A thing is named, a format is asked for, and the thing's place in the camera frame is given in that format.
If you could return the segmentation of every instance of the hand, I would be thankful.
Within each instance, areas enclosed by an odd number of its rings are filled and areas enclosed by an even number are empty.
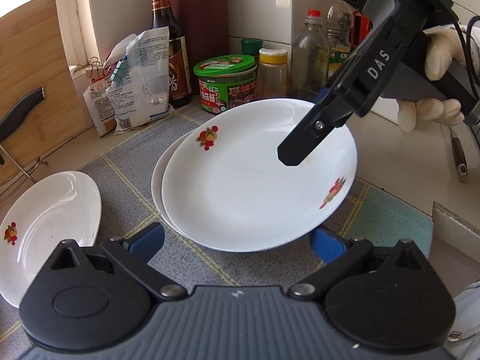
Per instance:
[[[431,37],[425,60],[425,73],[429,80],[436,81],[447,72],[453,59],[465,66],[465,55],[457,31],[452,28],[435,28],[429,34]],[[478,48],[473,47],[474,66],[478,64]],[[465,117],[460,111],[461,104],[456,99],[440,101],[435,98],[420,100],[417,103],[408,100],[398,102],[398,125],[402,131],[410,132],[415,128],[417,118],[432,120],[446,126],[461,123]]]

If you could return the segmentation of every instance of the screw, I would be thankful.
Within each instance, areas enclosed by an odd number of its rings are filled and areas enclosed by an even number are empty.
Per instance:
[[[447,342],[459,342],[461,338],[462,338],[462,333],[450,332],[447,338]]]
[[[315,287],[310,283],[297,283],[292,286],[291,290],[295,295],[308,296],[315,292]]]
[[[160,288],[160,294],[167,298],[176,298],[185,295],[186,289],[178,284],[167,284]]]

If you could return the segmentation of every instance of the fruit decal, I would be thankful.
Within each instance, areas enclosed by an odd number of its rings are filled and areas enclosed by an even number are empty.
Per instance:
[[[5,235],[3,239],[6,239],[8,243],[11,243],[13,246],[17,240],[17,229],[16,223],[12,222],[8,225],[8,228],[5,230]]]
[[[335,185],[328,191],[328,195],[323,200],[323,204],[320,206],[320,208],[325,207],[328,202],[332,201],[332,199],[337,195],[337,193],[340,192],[346,180],[346,178],[342,177],[338,178],[337,181],[335,181]]]
[[[205,131],[202,131],[197,138],[197,141],[200,142],[200,147],[203,147],[205,150],[209,150],[213,146],[215,139],[217,139],[217,126],[212,126],[212,128],[207,127]]]

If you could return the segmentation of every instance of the jar label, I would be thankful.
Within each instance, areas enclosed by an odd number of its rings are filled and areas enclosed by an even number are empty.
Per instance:
[[[212,83],[198,80],[203,108],[213,114],[250,103],[254,100],[255,78],[233,82]]]
[[[169,42],[169,101],[191,93],[190,70],[188,67],[185,37],[170,39]]]

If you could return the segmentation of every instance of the soy sauce bottle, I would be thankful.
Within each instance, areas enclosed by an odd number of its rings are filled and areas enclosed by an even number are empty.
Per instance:
[[[152,25],[150,28],[168,27],[169,42],[169,103],[183,107],[191,99],[191,80],[187,48],[182,27],[170,7],[170,0],[152,0]]]

